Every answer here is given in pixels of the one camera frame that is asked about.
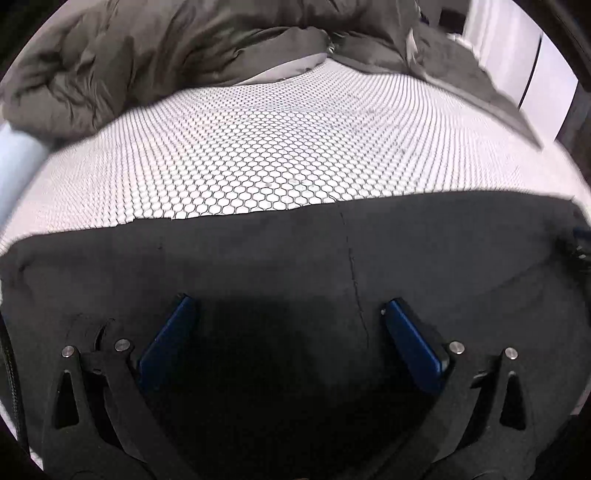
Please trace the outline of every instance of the hexagonal mesh pattern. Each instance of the hexagonal mesh pattern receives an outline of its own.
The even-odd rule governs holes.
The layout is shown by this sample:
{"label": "hexagonal mesh pattern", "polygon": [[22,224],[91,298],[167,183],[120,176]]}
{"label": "hexagonal mesh pattern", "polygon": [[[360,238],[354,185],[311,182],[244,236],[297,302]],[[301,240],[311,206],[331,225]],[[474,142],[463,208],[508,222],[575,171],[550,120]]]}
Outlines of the hexagonal mesh pattern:
{"label": "hexagonal mesh pattern", "polygon": [[420,80],[328,60],[278,83],[180,92],[53,154],[0,241],[134,218],[511,189],[591,205],[570,159]]}

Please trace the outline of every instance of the metal pin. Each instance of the metal pin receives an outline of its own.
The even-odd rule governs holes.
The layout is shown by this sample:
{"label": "metal pin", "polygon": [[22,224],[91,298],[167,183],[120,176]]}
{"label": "metal pin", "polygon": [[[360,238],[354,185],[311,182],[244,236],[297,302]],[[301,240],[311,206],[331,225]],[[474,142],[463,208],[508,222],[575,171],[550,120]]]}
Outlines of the metal pin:
{"label": "metal pin", "polygon": [[515,360],[519,356],[517,350],[515,350],[511,346],[505,349],[505,355],[507,356],[507,358],[510,358],[511,360]]}
{"label": "metal pin", "polygon": [[122,338],[115,342],[115,350],[118,352],[125,352],[131,346],[131,342],[127,338]]}
{"label": "metal pin", "polygon": [[64,349],[61,351],[61,355],[63,358],[68,358],[74,355],[74,347],[71,345],[65,346]]}
{"label": "metal pin", "polygon": [[466,350],[466,347],[464,347],[464,344],[461,342],[452,342],[449,344],[449,349],[451,353],[461,355]]}

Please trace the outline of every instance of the black fabric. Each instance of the black fabric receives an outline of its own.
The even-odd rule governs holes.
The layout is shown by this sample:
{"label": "black fabric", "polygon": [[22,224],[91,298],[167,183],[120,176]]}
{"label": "black fabric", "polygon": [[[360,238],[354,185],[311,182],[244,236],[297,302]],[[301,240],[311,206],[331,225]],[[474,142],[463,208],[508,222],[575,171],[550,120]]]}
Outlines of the black fabric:
{"label": "black fabric", "polygon": [[591,90],[591,15],[578,0],[515,0],[549,36],[578,80]]}
{"label": "black fabric", "polygon": [[[420,18],[414,0],[109,0],[28,48],[6,82],[4,116],[40,138],[73,141],[179,89],[234,85],[332,52],[363,72],[412,72],[442,80],[453,93],[466,90],[478,98],[473,104],[504,112],[497,118],[531,139],[525,119],[473,56],[464,58],[434,29],[418,28]],[[413,27],[428,59],[420,72],[407,59]]]}
{"label": "black fabric", "polygon": [[466,14],[450,8],[442,8],[439,17],[439,28],[447,33],[462,35],[466,23]]}
{"label": "black fabric", "polygon": [[556,440],[545,450],[530,480],[585,478],[591,452],[591,402],[579,415],[571,416]]}
{"label": "black fabric", "polygon": [[591,93],[580,83],[556,140],[570,153],[583,178],[591,185]]}
{"label": "black fabric", "polygon": [[0,10],[0,80],[35,32],[66,0],[6,0]]}
{"label": "black fabric", "polygon": [[382,331],[394,297],[483,367],[518,350],[540,452],[591,370],[585,297],[557,247],[576,226],[565,200],[466,192],[19,241],[0,259],[2,312],[32,444],[64,345],[92,349],[106,326],[103,344],[132,339],[136,361],[186,293],[199,324],[149,401],[205,477],[369,476],[427,406]]}
{"label": "black fabric", "polygon": [[0,418],[0,462],[5,472],[10,472],[10,478],[15,480],[51,480],[31,460],[12,436],[4,420]]}
{"label": "black fabric", "polygon": [[18,379],[17,361],[14,358],[10,336],[4,323],[4,318],[0,313],[0,350],[6,367],[6,376],[10,395],[12,397],[12,416],[15,419],[14,426],[17,431],[17,440],[23,451],[29,451],[29,437],[27,435],[27,421],[25,419],[25,410],[22,405],[21,383]]}

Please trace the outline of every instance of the cable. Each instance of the cable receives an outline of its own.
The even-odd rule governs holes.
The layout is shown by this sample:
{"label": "cable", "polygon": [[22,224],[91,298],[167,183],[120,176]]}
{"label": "cable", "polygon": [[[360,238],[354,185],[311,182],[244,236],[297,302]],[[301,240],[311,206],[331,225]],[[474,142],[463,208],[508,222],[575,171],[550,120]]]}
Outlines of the cable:
{"label": "cable", "polygon": [[29,455],[29,438],[27,435],[25,410],[22,403],[21,383],[18,379],[17,362],[14,358],[12,343],[2,313],[0,313],[0,349],[4,356],[4,365],[6,366],[8,384],[10,385],[12,414],[17,428],[17,440],[21,448]]}

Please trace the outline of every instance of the gray duvet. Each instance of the gray duvet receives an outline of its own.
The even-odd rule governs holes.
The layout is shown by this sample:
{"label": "gray duvet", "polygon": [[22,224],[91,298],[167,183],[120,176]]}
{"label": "gray duvet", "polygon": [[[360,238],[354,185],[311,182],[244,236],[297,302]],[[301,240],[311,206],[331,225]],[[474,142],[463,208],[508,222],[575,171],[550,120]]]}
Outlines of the gray duvet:
{"label": "gray duvet", "polygon": [[414,0],[109,0],[27,50],[5,86],[4,116],[73,141],[180,89],[235,85],[328,54],[367,73],[418,76],[535,142],[474,56],[419,19]]}

